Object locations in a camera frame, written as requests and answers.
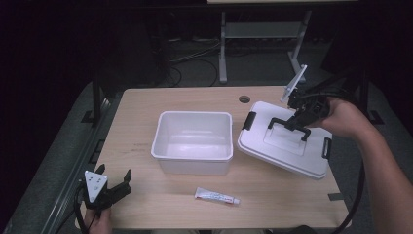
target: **forearm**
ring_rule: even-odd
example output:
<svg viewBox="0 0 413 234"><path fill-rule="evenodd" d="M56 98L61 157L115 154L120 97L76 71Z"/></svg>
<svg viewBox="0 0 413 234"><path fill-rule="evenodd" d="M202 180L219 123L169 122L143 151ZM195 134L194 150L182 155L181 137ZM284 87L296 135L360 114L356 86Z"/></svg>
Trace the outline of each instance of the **forearm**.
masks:
<svg viewBox="0 0 413 234"><path fill-rule="evenodd" d="M378 233L413 233L413 186L383 136L368 129L356 138L361 150Z"/></svg>

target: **container lid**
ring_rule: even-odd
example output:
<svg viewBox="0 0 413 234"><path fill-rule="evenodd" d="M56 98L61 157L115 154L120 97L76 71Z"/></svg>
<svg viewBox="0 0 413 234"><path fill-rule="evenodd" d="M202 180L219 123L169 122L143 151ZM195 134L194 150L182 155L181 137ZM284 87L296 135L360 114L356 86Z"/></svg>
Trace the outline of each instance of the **container lid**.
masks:
<svg viewBox="0 0 413 234"><path fill-rule="evenodd" d="M325 177L331 133L321 128L311 128L306 141L304 133L290 131L275 123L273 118L286 121L293 111L258 101L252 106L238 139L238 148L253 157L291 172L313 179Z"/></svg>

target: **white plastic bin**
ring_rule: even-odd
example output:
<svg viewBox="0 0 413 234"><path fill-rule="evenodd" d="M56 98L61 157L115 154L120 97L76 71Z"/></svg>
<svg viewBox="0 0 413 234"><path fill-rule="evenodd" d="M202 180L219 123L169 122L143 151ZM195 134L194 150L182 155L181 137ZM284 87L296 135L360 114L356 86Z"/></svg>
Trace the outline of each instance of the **white plastic bin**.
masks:
<svg viewBox="0 0 413 234"><path fill-rule="evenodd" d="M165 173L225 175L233 156L232 117L226 112L166 111L151 153Z"/></svg>

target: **tube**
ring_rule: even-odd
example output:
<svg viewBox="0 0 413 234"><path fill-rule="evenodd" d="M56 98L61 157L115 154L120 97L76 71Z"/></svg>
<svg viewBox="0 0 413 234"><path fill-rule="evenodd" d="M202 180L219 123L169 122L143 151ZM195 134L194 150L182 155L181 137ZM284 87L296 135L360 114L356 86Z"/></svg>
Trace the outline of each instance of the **tube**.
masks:
<svg viewBox="0 0 413 234"><path fill-rule="evenodd" d="M236 205L240 203L240 199L237 199L235 197L231 197L225 194L217 193L217 192L212 192L212 191L206 190L201 187L197 188L197 191L195 192L195 198L206 199L206 200L217 201L217 202L224 202L224 203L229 203L229 204L236 204Z"/></svg>

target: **wooden table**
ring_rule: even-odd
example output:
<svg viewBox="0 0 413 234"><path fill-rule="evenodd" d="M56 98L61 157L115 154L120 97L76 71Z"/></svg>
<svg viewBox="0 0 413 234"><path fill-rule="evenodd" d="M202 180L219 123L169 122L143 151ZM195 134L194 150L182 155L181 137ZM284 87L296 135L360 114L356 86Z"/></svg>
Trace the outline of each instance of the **wooden table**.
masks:
<svg viewBox="0 0 413 234"><path fill-rule="evenodd" d="M328 228L347 215L331 170L312 180L243 154L236 142L251 106L279 102L283 87L133 89L125 91L97 165L105 164L108 187L131 169L131 194L112 207L114 228L224 229ZM250 97L241 103L240 96ZM151 155L158 119L166 110L225 111L233 117L234 156L227 175L164 174ZM241 199L238 206L194 198L197 187Z"/></svg>

